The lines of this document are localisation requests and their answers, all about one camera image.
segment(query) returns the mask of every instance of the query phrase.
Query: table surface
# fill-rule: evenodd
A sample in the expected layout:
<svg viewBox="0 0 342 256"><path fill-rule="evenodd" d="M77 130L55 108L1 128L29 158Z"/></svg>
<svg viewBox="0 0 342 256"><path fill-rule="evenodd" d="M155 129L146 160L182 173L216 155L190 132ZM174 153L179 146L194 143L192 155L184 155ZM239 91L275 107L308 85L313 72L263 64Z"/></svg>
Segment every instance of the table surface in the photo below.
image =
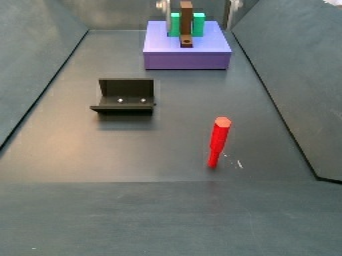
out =
<svg viewBox="0 0 342 256"><path fill-rule="evenodd" d="M146 71L143 31L89 32L0 152L3 255L341 253L342 187L314 179L226 37L227 71ZM152 77L154 116L100 118L99 77ZM220 115L232 128L212 171Z"/></svg>

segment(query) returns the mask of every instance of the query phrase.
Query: gray wall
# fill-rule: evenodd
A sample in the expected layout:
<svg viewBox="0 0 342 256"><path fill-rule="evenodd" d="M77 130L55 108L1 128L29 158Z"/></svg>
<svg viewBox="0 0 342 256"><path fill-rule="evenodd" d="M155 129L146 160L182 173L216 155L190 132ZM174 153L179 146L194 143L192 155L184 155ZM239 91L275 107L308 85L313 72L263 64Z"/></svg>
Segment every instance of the gray wall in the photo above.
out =
<svg viewBox="0 0 342 256"><path fill-rule="evenodd" d="M232 15L231 28L239 23L243 16L248 13L254 5L259 2L259 0L242 0L243 6L238 9L238 11Z"/></svg>
<svg viewBox="0 0 342 256"><path fill-rule="evenodd" d="M55 0L0 1L0 147L85 32Z"/></svg>
<svg viewBox="0 0 342 256"><path fill-rule="evenodd" d="M341 24L342 10L321 0L260 0L232 30L317 175L334 180L342 180Z"/></svg>
<svg viewBox="0 0 342 256"><path fill-rule="evenodd" d="M163 19L156 0L59 0L89 29L146 29L148 20ZM192 0L194 8L223 24L226 0ZM179 0L172 0L179 8Z"/></svg>

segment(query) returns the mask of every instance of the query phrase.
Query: brown block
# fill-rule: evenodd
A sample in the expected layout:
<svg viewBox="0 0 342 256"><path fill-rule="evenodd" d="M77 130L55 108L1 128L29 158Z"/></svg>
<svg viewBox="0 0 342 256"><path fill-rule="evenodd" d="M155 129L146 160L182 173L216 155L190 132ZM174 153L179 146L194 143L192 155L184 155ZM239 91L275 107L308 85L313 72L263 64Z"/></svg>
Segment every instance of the brown block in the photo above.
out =
<svg viewBox="0 0 342 256"><path fill-rule="evenodd" d="M180 48L192 48L192 37L191 35L180 35Z"/></svg>
<svg viewBox="0 0 342 256"><path fill-rule="evenodd" d="M192 3L191 1L180 1L180 34L191 35L192 21Z"/></svg>

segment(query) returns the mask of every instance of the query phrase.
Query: red peg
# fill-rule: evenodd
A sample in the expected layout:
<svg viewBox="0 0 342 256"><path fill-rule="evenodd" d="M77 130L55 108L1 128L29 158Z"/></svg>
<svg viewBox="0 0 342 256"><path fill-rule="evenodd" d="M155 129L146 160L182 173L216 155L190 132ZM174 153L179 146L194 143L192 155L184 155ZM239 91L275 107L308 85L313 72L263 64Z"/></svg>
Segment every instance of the red peg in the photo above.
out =
<svg viewBox="0 0 342 256"><path fill-rule="evenodd" d="M224 148L227 135L230 132L231 121L227 117L218 117L214 123L211 141L210 141L210 157L208 167L215 168L218 165L219 154Z"/></svg>

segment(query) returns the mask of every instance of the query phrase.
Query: purple block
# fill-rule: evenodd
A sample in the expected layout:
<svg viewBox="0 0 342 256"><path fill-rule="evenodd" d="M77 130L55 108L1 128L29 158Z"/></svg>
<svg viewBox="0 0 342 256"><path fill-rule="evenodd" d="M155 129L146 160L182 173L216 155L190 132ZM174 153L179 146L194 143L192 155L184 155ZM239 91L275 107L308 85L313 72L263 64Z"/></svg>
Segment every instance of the purple block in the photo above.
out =
<svg viewBox="0 0 342 256"><path fill-rule="evenodd" d="M194 48L180 48L167 37L166 22L148 21L144 39L146 69L227 69L231 49L216 21L206 21L204 36L192 37Z"/></svg>

